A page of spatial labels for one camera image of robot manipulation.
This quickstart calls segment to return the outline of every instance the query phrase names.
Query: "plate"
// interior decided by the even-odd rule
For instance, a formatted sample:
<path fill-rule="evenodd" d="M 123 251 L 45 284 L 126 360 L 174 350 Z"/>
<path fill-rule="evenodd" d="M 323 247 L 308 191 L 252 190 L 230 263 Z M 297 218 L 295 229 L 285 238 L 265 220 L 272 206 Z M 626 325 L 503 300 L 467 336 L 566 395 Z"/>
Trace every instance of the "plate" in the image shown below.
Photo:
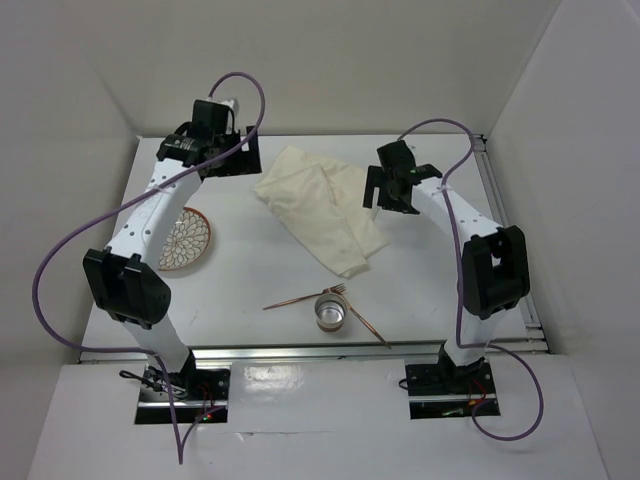
<path fill-rule="evenodd" d="M 194 208 L 185 207 L 162 247 L 158 270 L 170 271 L 191 265 L 209 246 L 211 225 Z"/>

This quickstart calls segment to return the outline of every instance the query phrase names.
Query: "gray wall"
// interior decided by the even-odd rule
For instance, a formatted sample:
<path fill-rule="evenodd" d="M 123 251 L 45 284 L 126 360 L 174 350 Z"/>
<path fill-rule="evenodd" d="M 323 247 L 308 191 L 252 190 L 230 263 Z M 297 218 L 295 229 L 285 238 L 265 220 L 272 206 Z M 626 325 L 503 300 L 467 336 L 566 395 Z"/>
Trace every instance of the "gray wall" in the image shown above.
<path fill-rule="evenodd" d="M 489 137 L 540 317 L 571 359 L 612 480 L 640 471 L 639 7 L 564 0 Z"/>
<path fill-rule="evenodd" d="M 559 0 L 62 1 L 149 135 L 230 70 L 264 85 L 263 133 L 398 132 L 431 116 L 488 133 Z M 220 93 L 255 115 L 247 82 Z"/>
<path fill-rule="evenodd" d="M 59 366 L 77 355 L 33 314 L 31 280 L 47 250 L 121 198 L 135 137 L 49 0 L 0 2 L 0 464 L 26 478 Z M 51 323 L 80 340 L 90 305 L 81 270 L 103 225 L 71 244 L 44 279 Z"/>

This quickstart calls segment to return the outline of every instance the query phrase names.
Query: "beige cloth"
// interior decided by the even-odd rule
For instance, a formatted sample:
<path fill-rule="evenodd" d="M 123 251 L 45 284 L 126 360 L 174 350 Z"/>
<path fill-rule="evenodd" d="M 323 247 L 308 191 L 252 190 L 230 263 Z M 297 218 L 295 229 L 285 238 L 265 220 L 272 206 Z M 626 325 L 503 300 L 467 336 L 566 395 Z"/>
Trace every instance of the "beige cloth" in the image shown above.
<path fill-rule="evenodd" d="M 287 147 L 253 190 L 320 263 L 350 278 L 388 244 L 377 209 L 362 207 L 366 179 L 361 168 Z"/>

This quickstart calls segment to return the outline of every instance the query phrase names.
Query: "purple cable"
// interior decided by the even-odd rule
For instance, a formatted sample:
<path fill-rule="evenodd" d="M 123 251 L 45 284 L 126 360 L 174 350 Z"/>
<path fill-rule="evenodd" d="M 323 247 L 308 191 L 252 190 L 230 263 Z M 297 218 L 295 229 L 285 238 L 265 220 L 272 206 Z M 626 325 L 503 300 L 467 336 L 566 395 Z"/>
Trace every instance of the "purple cable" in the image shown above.
<path fill-rule="evenodd" d="M 143 193 L 142 195 L 134 198 L 133 200 L 129 200 L 128 202 L 126 202 L 125 204 L 119 206 L 118 208 L 111 210 L 110 212 L 107 212 L 103 215 L 100 215 L 97 218 L 94 218 L 93 220 L 85 223 L 84 225 L 76 228 L 74 231 L 72 231 L 71 233 L 69 233 L 67 236 L 65 236 L 62 240 L 60 240 L 57 244 L 55 244 L 53 246 L 53 248 L 49 251 L 49 253 L 47 253 L 44 257 L 44 259 L 42 260 L 42 262 L 40 263 L 40 265 L 38 266 L 38 269 L 36 270 L 36 274 L 33 278 L 33 284 L 31 286 L 31 301 L 33 302 L 33 309 L 35 310 L 36 313 L 36 317 L 38 318 L 38 320 L 40 321 L 40 324 L 42 325 L 42 328 L 45 329 L 45 331 L 51 335 L 55 340 L 57 340 L 59 343 L 61 343 L 62 345 L 69 347 L 69 348 L 73 348 L 75 350 L 79 350 L 80 352 L 92 352 L 92 353 L 144 353 L 145 355 L 150 355 L 155 357 L 155 359 L 158 362 L 158 365 L 160 365 L 160 369 L 162 370 L 162 374 L 164 375 L 164 379 L 165 382 L 167 384 L 167 393 L 169 396 L 169 412 L 171 414 L 171 424 L 173 425 L 173 432 L 175 434 L 176 437 L 176 445 L 178 448 L 178 462 L 180 463 L 180 465 L 182 465 L 182 460 L 183 460 L 183 456 L 184 456 L 184 446 L 185 443 L 187 441 L 187 437 L 189 436 L 189 433 L 191 433 L 191 431 L 193 430 L 193 428 L 202 420 L 202 418 L 204 418 L 204 415 L 208 415 L 209 413 L 218 410 L 221 407 L 215 407 L 211 410 L 208 410 L 207 412 L 205 412 L 199 419 L 196 419 L 196 421 L 189 427 L 189 429 L 187 430 L 187 432 L 184 435 L 184 438 L 181 440 L 180 439 L 180 430 L 178 429 L 178 421 L 177 421 L 177 417 L 176 417 L 176 410 L 175 410 L 175 406 L 174 406 L 174 398 L 173 398 L 173 389 L 171 388 L 171 380 L 169 378 L 169 372 L 167 372 L 167 368 L 165 367 L 164 362 L 162 361 L 162 359 L 156 355 L 155 352 L 152 352 L 151 350 L 145 350 L 143 348 L 136 348 L 136 347 L 123 347 L 123 348 L 116 348 L 116 347 L 86 347 L 84 345 L 78 344 L 78 343 L 74 343 L 71 342 L 69 340 L 67 340 L 66 338 L 62 337 L 61 335 L 58 334 L 58 332 L 56 332 L 51 325 L 49 325 L 49 322 L 47 321 L 47 319 L 44 316 L 44 313 L 42 312 L 42 308 L 40 307 L 40 298 L 39 298 L 39 288 L 40 288 L 40 280 L 42 279 L 42 274 L 44 273 L 45 269 L 47 268 L 47 265 L 49 264 L 49 262 L 51 261 L 51 259 L 62 249 L 62 247 L 64 247 L 67 243 L 69 243 L 71 240 L 73 240 L 75 237 L 77 237 L 78 235 L 80 235 L 82 232 L 90 229 L 91 227 L 104 222 L 105 220 L 107 220 L 108 218 L 111 218 L 115 215 L 117 215 L 118 213 L 122 212 L 123 210 L 126 210 L 127 208 L 130 208 L 144 200 L 146 200 L 149 197 L 152 197 L 153 195 L 155 195 L 156 193 L 158 193 L 161 189 L 168 187 L 169 185 L 171 185 L 173 182 L 176 182 L 178 180 L 180 180 L 183 177 L 186 177 L 187 175 L 190 175 L 193 172 L 197 172 L 198 170 L 201 170 L 203 168 L 207 168 L 215 163 L 219 163 L 220 161 L 224 160 L 225 158 L 233 155 L 234 153 L 236 153 L 238 150 L 240 150 L 242 148 L 243 145 L 245 145 L 249 140 L 251 140 L 253 137 L 255 137 L 255 135 L 258 132 L 258 129 L 260 128 L 260 126 L 262 125 L 262 120 L 264 118 L 264 111 L 265 111 L 265 105 L 266 105 L 266 100 L 265 100 L 265 96 L 264 96 L 264 90 L 262 89 L 262 86 L 258 83 L 258 81 L 253 78 L 251 75 L 244 73 L 244 72 L 230 72 L 227 73 L 226 75 L 222 76 L 211 88 L 211 92 L 209 93 L 209 96 L 212 97 L 213 94 L 215 93 L 215 91 L 217 90 L 217 88 L 220 86 L 220 84 L 222 82 L 224 82 L 225 80 L 227 80 L 228 78 L 231 77 L 243 77 L 246 78 L 247 80 L 249 80 L 251 83 L 253 83 L 253 85 L 256 87 L 256 89 L 258 90 L 258 94 L 260 95 L 260 113 L 258 114 L 258 119 L 256 120 L 256 124 L 255 124 L 255 128 L 253 130 L 251 130 L 251 132 L 235 147 L 231 148 L 230 150 L 221 153 L 220 155 L 218 155 L 217 157 L 213 157 L 203 163 L 201 163 L 200 165 L 195 165 L 191 168 L 188 168 L 187 170 L 180 172 L 179 174 L 169 178 L 168 180 L 166 180 L 165 182 L 161 183 L 160 185 L 158 185 L 157 188 L 149 190 L 148 192 Z"/>
<path fill-rule="evenodd" d="M 474 147 L 474 144 L 475 144 L 475 139 L 473 138 L 473 133 L 471 132 L 471 130 L 469 130 L 469 128 L 467 128 L 466 126 L 464 126 L 463 124 L 461 124 L 459 122 L 456 122 L 455 120 L 450 120 L 448 118 L 432 118 L 430 120 L 424 120 L 424 121 L 422 121 L 420 123 L 415 124 L 413 127 L 409 128 L 406 132 L 404 132 L 402 135 L 400 135 L 398 137 L 398 140 L 402 140 L 404 137 L 409 135 L 411 132 L 413 132 L 417 128 L 420 128 L 420 127 L 422 127 L 424 125 L 429 125 L 431 123 L 448 123 L 450 125 L 454 125 L 454 126 L 458 127 L 459 129 L 461 129 L 469 137 L 470 146 L 469 146 L 469 150 L 467 151 L 467 153 L 464 155 L 464 157 L 462 157 L 462 159 L 458 163 L 456 163 L 453 167 L 451 167 L 449 170 L 447 170 L 447 172 L 442 177 L 441 185 L 443 187 L 445 187 L 446 184 L 447 184 L 447 180 L 449 180 L 449 177 L 451 176 L 451 174 L 453 172 L 455 172 L 463 163 L 465 163 L 471 157 L 471 155 L 473 155 L 473 147 Z M 525 432 L 523 432 L 523 433 L 521 433 L 519 435 L 514 435 L 512 437 L 502 437 L 500 435 L 495 435 L 495 434 L 487 431 L 482 425 L 480 425 L 478 423 L 478 419 L 476 418 L 476 414 L 478 412 L 478 408 L 482 407 L 483 405 L 485 405 L 490 400 L 485 400 L 484 402 L 480 402 L 480 403 L 476 404 L 476 406 L 473 407 L 473 410 L 471 410 L 471 419 L 473 420 L 473 423 L 478 428 L 478 430 L 480 430 L 483 434 L 485 434 L 489 438 L 493 438 L 494 440 L 500 440 L 500 441 L 503 441 L 503 442 L 513 442 L 515 440 L 521 440 L 521 439 L 531 435 L 538 428 L 538 426 L 540 425 L 540 422 L 542 421 L 542 416 L 544 415 L 544 397 L 542 395 L 542 388 L 540 387 L 540 382 L 538 381 L 538 377 L 536 376 L 534 371 L 531 369 L 529 364 L 527 362 L 525 362 L 524 359 L 522 359 L 522 357 L 520 357 L 516 353 L 512 352 L 511 350 L 508 350 L 508 349 L 506 349 L 504 347 L 501 347 L 501 346 L 493 344 L 493 343 L 487 343 L 486 345 L 483 344 L 483 343 L 471 343 L 471 344 L 464 345 L 462 343 L 462 310 L 464 308 L 464 305 L 463 305 L 463 302 L 464 302 L 464 283 L 462 281 L 462 255 L 460 253 L 460 234 L 458 232 L 458 224 L 456 222 L 455 213 L 453 212 L 453 206 L 451 205 L 451 200 L 449 198 L 449 194 L 447 193 L 447 189 L 446 188 L 442 189 L 442 195 L 444 197 L 444 202 L 447 205 L 447 213 L 449 214 L 449 221 L 451 222 L 451 231 L 453 233 L 453 243 L 454 243 L 454 250 L 455 250 L 455 255 L 456 255 L 456 270 L 458 272 L 458 306 L 457 306 L 457 311 L 456 311 L 456 345 L 458 346 L 458 348 L 485 348 L 485 347 L 489 347 L 489 348 L 493 348 L 494 350 L 498 350 L 500 352 L 503 352 L 503 353 L 506 353 L 507 355 L 512 356 L 513 358 L 515 358 L 518 362 L 520 362 L 522 364 L 522 366 L 527 370 L 527 372 L 529 372 L 529 375 L 531 375 L 531 379 L 533 380 L 533 383 L 534 383 L 534 385 L 536 387 L 536 391 L 538 393 L 538 405 L 539 405 L 538 416 L 536 417 L 535 422 L 533 422 L 533 425 L 531 425 L 531 427 L 529 427 L 528 430 L 526 430 Z"/>

